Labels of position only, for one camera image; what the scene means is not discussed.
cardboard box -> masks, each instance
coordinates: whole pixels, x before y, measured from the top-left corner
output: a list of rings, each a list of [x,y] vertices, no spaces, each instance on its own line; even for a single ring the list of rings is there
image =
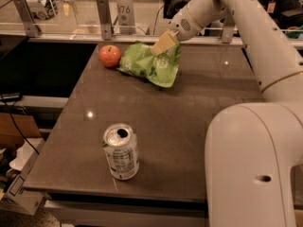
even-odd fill
[[[13,115],[17,126],[27,140],[41,152],[45,143],[32,116]],[[23,136],[16,129],[8,113],[0,113],[0,146],[14,152],[25,144]],[[10,184],[8,190],[0,195],[0,209],[26,215],[35,215],[44,196],[39,192],[26,191],[23,184],[34,166],[38,154],[32,150],[24,160],[21,173]]]

